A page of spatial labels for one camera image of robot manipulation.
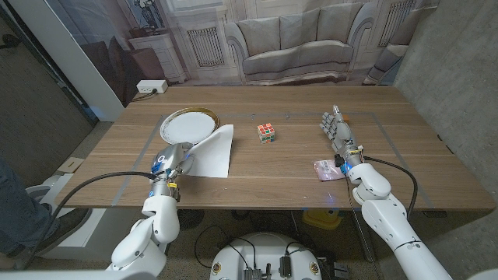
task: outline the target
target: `white paper napkin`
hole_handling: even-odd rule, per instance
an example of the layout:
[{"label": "white paper napkin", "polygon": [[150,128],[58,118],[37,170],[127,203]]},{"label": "white paper napkin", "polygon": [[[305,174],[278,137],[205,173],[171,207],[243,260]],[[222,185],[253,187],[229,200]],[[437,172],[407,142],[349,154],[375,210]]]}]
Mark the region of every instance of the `white paper napkin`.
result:
[{"label": "white paper napkin", "polygon": [[190,150],[195,155],[194,165],[187,175],[227,178],[232,138],[233,124],[226,124],[195,145]]}]

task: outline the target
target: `rubik's cube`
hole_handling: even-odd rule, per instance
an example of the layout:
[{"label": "rubik's cube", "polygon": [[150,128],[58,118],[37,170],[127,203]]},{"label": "rubik's cube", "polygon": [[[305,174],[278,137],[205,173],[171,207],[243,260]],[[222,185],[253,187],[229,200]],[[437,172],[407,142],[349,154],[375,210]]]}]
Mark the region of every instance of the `rubik's cube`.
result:
[{"label": "rubik's cube", "polygon": [[258,125],[259,140],[261,143],[269,143],[275,141],[275,130],[272,124]]}]

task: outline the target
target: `printed backdrop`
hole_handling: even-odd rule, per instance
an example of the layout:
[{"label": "printed backdrop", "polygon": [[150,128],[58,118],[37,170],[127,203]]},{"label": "printed backdrop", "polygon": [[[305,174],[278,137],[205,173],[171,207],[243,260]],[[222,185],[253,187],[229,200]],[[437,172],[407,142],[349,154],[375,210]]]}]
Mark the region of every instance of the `printed backdrop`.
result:
[{"label": "printed backdrop", "polygon": [[394,80],[423,0],[47,0],[126,106],[171,86]]}]

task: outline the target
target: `jeans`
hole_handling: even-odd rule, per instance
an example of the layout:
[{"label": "jeans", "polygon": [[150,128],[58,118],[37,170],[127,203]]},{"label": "jeans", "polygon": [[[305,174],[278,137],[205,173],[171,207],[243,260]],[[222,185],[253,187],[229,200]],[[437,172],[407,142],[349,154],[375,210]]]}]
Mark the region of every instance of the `jeans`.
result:
[{"label": "jeans", "polygon": [[[32,199],[23,182],[0,158],[0,253],[9,254],[20,245],[34,247],[50,219],[50,212]],[[48,238],[58,220],[48,230]]]}]

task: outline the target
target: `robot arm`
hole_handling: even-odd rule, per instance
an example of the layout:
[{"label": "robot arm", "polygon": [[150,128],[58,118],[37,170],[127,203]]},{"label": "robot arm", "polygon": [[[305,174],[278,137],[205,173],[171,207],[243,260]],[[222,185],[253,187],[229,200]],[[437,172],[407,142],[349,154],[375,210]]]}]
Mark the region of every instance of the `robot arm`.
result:
[{"label": "robot arm", "polygon": [[147,271],[157,276],[166,265],[164,251],[180,232],[177,202],[180,200],[177,176],[187,173],[195,156],[188,153],[193,145],[180,143],[159,152],[152,164],[152,173],[158,177],[151,182],[152,189],[144,202],[141,219],[114,249],[108,271]]},{"label": "robot arm", "polygon": [[352,195],[362,205],[366,223],[393,250],[408,279],[451,279],[410,226],[405,206],[391,193],[389,181],[363,161],[363,147],[356,144],[336,105],[333,112],[323,115],[320,127],[332,141],[336,165],[357,184]]}]

